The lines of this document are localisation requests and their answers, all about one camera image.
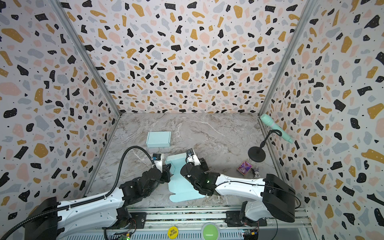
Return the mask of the mint paper box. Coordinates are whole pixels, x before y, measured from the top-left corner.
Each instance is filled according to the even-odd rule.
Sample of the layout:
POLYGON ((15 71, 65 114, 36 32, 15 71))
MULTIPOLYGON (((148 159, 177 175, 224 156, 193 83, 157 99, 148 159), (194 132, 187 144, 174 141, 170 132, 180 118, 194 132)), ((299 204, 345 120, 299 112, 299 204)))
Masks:
POLYGON ((148 148, 168 148, 171 146, 171 132, 149 132, 146 145, 148 148))

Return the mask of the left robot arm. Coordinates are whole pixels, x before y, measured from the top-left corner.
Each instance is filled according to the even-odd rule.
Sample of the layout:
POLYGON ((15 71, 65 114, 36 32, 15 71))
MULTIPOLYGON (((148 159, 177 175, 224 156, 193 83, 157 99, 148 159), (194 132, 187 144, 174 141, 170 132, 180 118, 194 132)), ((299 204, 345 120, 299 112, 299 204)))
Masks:
POLYGON ((56 240, 95 228, 109 228, 130 221, 126 209, 148 197, 158 185, 170 182, 171 165, 151 168, 141 177, 125 182, 110 195, 98 194, 72 201, 58 202, 55 197, 44 200, 25 224, 26 240, 56 240))

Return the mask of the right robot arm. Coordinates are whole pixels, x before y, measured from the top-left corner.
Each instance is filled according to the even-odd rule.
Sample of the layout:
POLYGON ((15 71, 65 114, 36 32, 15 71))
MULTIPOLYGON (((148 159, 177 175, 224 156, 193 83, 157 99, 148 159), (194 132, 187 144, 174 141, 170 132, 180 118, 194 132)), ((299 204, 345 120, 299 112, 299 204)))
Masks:
POLYGON ((296 192, 276 175, 260 179, 240 179, 219 173, 205 172, 201 165, 185 164, 180 174, 204 196, 232 195, 250 199, 242 203, 239 222, 255 226, 264 218, 286 223, 296 219, 296 192))

